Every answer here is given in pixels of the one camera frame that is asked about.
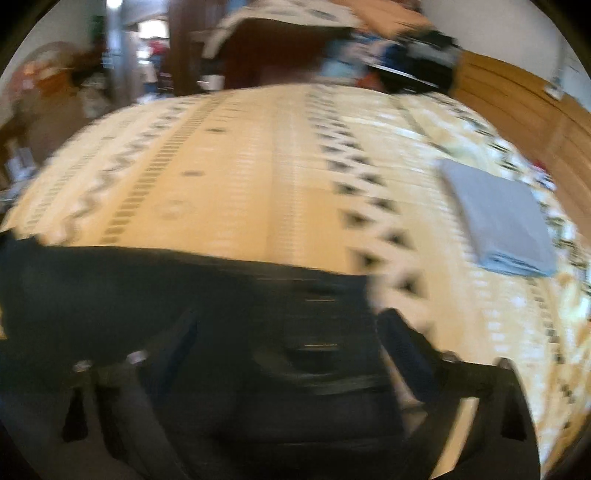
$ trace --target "bed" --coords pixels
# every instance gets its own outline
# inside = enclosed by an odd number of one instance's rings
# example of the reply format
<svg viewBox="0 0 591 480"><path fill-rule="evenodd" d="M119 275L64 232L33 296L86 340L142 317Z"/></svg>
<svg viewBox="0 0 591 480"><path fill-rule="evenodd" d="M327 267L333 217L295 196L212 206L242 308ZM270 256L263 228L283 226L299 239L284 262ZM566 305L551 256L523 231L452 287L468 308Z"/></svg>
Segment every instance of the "bed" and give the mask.
<svg viewBox="0 0 591 480"><path fill-rule="evenodd" d="M452 158L528 183L559 258L553 278L482 270L437 174ZM224 90L116 111L59 149L5 219L46 244L167 248L369 274L463 360L513 360L543 471L591 398L589 255L553 192L495 128L438 94L325 85ZM456 430L470 416L460 415ZM437 474L453 468L461 434Z"/></svg>

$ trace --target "patterned bedspread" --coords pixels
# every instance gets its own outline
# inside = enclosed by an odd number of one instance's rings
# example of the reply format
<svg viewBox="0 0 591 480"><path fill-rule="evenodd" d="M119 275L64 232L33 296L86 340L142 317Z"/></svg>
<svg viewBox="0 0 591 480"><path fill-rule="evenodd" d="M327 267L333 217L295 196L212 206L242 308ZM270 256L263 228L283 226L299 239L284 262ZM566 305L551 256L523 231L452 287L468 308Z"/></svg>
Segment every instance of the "patterned bedspread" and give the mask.
<svg viewBox="0 0 591 480"><path fill-rule="evenodd" d="M442 157L531 186L555 277L475 265ZM370 274L372 304L401 310L439 349L515 362L544 471L589 409L590 269L576 228L518 151L443 95L291 85L126 108L56 152L4 228Z"/></svg>

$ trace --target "wall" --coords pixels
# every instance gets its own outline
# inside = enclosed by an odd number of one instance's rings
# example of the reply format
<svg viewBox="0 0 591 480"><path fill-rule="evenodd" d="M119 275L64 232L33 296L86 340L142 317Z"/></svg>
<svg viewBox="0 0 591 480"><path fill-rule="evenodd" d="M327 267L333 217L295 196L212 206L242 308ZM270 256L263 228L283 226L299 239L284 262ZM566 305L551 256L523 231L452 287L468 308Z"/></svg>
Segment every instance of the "wall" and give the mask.
<svg viewBox="0 0 591 480"><path fill-rule="evenodd" d="M105 0L60 0L29 32L6 70L0 77L0 93L10 81L12 74L33 51L48 43L65 41L84 50L90 47L90 26L94 15L105 15ZM12 109L2 98L0 125L11 116Z"/></svg>
<svg viewBox="0 0 591 480"><path fill-rule="evenodd" d="M503 60L550 80L562 35L530 0L423 0L436 27L461 47ZM570 52L563 86L591 111L591 80Z"/></svg>
<svg viewBox="0 0 591 480"><path fill-rule="evenodd" d="M168 0L124 0L123 24L130 25L168 14Z"/></svg>

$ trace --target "yellow bedspread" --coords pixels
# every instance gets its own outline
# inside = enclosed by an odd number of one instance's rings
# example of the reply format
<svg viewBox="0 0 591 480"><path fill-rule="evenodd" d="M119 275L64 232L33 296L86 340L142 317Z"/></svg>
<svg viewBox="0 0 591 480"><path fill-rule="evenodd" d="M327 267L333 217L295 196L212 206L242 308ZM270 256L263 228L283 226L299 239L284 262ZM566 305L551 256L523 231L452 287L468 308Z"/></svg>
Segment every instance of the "yellow bedspread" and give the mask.
<svg viewBox="0 0 591 480"><path fill-rule="evenodd" d="M554 278L475 265L441 157L536 189L557 232ZM292 85L126 108L60 149L4 228L372 274L375 307L398 308L438 348L515 362L544 470L588 410L588 256L516 150L442 95Z"/></svg>

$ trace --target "folded gray towel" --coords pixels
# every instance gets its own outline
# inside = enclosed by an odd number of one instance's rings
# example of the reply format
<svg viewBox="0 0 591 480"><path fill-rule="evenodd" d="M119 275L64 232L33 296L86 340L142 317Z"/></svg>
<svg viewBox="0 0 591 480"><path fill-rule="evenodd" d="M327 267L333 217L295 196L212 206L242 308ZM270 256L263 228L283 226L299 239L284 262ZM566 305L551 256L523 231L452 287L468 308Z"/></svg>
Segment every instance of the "folded gray towel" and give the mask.
<svg viewBox="0 0 591 480"><path fill-rule="evenodd" d="M462 208L481 267L506 275L554 274L554 245L527 185L448 159L440 168Z"/></svg>

